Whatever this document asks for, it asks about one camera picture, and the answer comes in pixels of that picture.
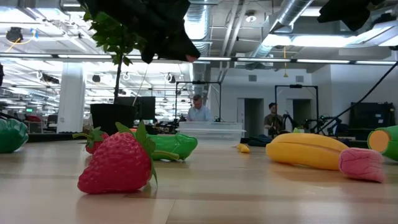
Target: green toy object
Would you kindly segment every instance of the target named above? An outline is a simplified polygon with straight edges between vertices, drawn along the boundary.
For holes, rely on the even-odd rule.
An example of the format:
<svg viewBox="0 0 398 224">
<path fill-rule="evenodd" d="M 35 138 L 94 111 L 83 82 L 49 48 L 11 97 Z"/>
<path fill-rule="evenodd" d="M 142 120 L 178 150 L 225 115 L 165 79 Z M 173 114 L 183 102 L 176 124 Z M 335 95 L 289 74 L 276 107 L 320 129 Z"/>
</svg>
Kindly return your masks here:
<svg viewBox="0 0 398 224">
<path fill-rule="evenodd" d="M 398 126 L 377 128 L 368 136 L 368 147 L 398 161 Z"/>
<path fill-rule="evenodd" d="M 156 143 L 155 152 L 152 153 L 153 160 L 167 159 L 170 161 L 185 160 L 198 146 L 198 140 L 184 134 L 174 136 L 148 136 Z"/>
<path fill-rule="evenodd" d="M 16 119 L 0 119 L 0 153 L 12 153 L 27 140 L 27 126 Z"/>
</svg>

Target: yellow toy piece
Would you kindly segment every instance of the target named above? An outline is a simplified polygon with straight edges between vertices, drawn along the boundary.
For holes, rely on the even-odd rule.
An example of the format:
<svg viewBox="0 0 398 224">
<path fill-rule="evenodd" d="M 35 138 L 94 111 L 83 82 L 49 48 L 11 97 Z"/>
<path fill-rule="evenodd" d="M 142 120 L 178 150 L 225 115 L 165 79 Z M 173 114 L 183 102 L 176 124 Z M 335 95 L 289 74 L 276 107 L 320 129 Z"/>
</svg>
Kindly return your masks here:
<svg viewBox="0 0 398 224">
<path fill-rule="evenodd" d="M 250 149 L 244 144 L 238 144 L 238 146 L 236 146 L 236 148 L 239 149 L 239 152 L 250 153 Z"/>
<path fill-rule="evenodd" d="M 338 170 L 340 152 L 347 148 L 342 142 L 319 134 L 288 133 L 267 144 L 266 153 L 276 162 Z"/>
</svg>

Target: table surface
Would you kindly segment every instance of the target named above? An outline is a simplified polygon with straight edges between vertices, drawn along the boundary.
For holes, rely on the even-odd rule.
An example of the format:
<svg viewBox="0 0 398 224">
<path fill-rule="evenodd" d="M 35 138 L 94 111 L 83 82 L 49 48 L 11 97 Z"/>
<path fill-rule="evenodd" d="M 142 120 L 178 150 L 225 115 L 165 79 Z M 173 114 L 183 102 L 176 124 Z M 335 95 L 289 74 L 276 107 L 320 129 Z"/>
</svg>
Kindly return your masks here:
<svg viewBox="0 0 398 224">
<path fill-rule="evenodd" d="M 264 148 L 199 147 L 186 162 L 156 162 L 133 194 L 85 195 L 77 179 L 90 160 L 79 141 L 30 143 L 0 155 L 1 224 L 397 223 L 398 164 L 385 184 L 338 171 L 271 162 Z"/>
</svg>

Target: black plant pot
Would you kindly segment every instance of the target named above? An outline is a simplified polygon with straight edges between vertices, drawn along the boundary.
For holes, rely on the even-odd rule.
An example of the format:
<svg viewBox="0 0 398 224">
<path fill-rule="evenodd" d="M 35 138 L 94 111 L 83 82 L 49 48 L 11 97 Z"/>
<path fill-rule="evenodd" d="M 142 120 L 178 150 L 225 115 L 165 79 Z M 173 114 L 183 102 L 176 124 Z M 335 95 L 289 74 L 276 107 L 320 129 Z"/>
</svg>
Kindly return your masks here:
<svg viewBox="0 0 398 224">
<path fill-rule="evenodd" d="M 118 131 L 116 122 L 132 128 L 137 113 L 135 106 L 115 104 L 92 104 L 90 110 L 94 128 L 101 127 L 108 135 Z"/>
</svg>

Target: white shirt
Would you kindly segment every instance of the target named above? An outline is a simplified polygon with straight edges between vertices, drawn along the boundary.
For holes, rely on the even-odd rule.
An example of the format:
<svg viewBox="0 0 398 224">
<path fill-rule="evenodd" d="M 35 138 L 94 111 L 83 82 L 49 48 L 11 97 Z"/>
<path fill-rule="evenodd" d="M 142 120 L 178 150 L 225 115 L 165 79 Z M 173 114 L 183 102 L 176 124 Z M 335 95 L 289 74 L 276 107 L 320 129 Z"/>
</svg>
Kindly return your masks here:
<svg viewBox="0 0 398 224">
<path fill-rule="evenodd" d="M 188 111 L 187 121 L 213 121 L 213 119 L 211 111 L 204 105 L 199 110 L 191 107 Z"/>
</svg>

